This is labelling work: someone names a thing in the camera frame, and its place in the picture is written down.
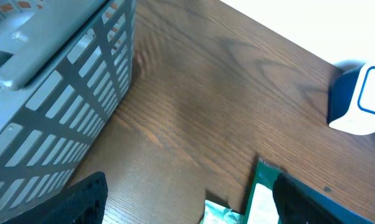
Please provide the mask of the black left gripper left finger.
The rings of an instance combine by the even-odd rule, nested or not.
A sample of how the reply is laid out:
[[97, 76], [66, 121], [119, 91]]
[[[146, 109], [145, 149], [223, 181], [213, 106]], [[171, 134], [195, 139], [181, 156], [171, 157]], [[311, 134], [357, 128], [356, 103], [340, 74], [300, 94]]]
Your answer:
[[107, 197], [105, 174], [98, 171], [5, 224], [102, 224]]

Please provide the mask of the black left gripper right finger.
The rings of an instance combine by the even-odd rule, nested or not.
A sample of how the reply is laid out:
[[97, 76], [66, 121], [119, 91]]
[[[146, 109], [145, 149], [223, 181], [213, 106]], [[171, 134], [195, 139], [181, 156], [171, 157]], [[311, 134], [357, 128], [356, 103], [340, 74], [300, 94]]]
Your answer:
[[287, 173], [273, 184], [273, 199], [280, 223], [370, 223]]

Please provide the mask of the white green packet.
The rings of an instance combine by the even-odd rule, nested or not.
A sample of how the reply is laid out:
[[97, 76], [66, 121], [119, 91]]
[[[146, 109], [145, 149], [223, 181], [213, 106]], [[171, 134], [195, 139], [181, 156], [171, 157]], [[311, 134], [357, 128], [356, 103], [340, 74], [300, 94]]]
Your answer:
[[245, 224], [279, 224], [273, 185], [281, 170], [259, 158], [244, 215]]

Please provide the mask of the teal packet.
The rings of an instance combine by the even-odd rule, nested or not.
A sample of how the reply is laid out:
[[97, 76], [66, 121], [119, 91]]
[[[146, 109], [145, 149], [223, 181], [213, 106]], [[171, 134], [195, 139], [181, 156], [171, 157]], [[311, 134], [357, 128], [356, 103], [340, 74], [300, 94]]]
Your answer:
[[204, 216], [200, 224], [243, 224], [244, 216], [231, 208], [205, 200]]

